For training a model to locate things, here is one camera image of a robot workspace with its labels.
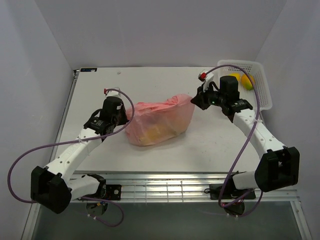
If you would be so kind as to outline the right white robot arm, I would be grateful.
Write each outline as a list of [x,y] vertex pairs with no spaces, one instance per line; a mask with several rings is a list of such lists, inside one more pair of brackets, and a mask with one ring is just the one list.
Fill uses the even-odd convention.
[[191,103],[202,110],[210,106],[220,107],[222,113],[247,137],[260,158],[256,170],[231,174],[226,182],[226,194],[237,199],[244,190],[259,189],[267,193],[296,185],[299,179],[299,151],[285,146],[255,118],[258,114],[253,106],[240,98],[236,77],[222,76],[219,88],[204,72],[199,79],[202,85]]

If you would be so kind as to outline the pink plastic bag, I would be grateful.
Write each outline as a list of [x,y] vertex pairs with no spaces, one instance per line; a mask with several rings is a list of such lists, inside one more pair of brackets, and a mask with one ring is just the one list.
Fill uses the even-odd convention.
[[131,121],[124,129],[130,144],[139,144],[139,136],[153,125],[167,125],[176,131],[176,136],[184,133],[192,120],[195,105],[192,97],[187,94],[177,94],[163,102],[138,102],[126,110],[126,116]]

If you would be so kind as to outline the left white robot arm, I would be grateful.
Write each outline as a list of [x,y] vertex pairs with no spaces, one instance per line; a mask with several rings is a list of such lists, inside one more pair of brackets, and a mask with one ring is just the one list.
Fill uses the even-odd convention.
[[84,124],[75,143],[70,144],[45,167],[31,172],[31,199],[56,214],[62,213],[72,200],[106,195],[106,180],[97,174],[71,179],[75,170],[115,127],[128,123],[123,100],[115,91],[108,94],[102,108],[96,110]]

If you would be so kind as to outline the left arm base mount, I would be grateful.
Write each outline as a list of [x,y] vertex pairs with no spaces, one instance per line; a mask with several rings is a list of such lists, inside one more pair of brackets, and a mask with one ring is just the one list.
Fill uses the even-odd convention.
[[93,201],[86,204],[86,211],[90,217],[98,217],[107,211],[109,201],[121,200],[122,185],[109,184],[97,174],[87,174],[80,178],[75,193],[78,200]]

